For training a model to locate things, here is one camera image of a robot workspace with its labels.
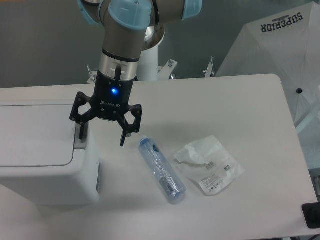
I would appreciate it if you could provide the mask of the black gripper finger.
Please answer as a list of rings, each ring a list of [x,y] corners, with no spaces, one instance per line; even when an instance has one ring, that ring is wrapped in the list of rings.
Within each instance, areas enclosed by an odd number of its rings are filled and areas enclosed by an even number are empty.
[[[126,138],[129,138],[132,133],[138,133],[141,128],[142,121],[142,106],[140,104],[136,105],[128,105],[126,109],[126,113],[130,112],[134,117],[134,121],[132,124],[129,124],[126,120],[125,114],[120,110],[115,111],[116,121],[122,128],[122,135],[120,138],[120,146],[123,147]]]
[[[69,119],[71,121],[75,121],[76,124],[80,125],[80,132],[78,137],[80,140],[83,139],[86,123],[88,123],[90,120],[94,118],[94,115],[93,115],[94,111],[92,108],[90,108],[84,114],[79,114],[79,108],[89,103],[90,100],[91,100],[91,97],[79,91],[76,94],[76,97],[72,106],[72,110],[69,116]]]

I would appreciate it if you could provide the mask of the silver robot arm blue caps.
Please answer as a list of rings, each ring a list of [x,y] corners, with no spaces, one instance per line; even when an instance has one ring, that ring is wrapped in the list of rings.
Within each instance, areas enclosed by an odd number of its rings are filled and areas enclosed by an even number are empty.
[[[94,118],[116,121],[123,132],[120,145],[140,131],[142,106],[129,105],[148,27],[197,16],[201,0],[79,0],[88,22],[101,23],[105,34],[92,96],[78,92],[70,120],[82,139]]]

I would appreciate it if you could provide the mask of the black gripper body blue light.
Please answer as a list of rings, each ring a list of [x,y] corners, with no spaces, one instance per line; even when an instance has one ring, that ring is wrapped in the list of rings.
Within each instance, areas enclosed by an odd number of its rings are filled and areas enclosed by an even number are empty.
[[[91,109],[88,111],[88,119],[116,121],[116,114],[122,118],[128,112],[134,115],[134,108],[129,105],[133,83],[133,79],[115,80],[98,71],[94,92],[89,101]]]

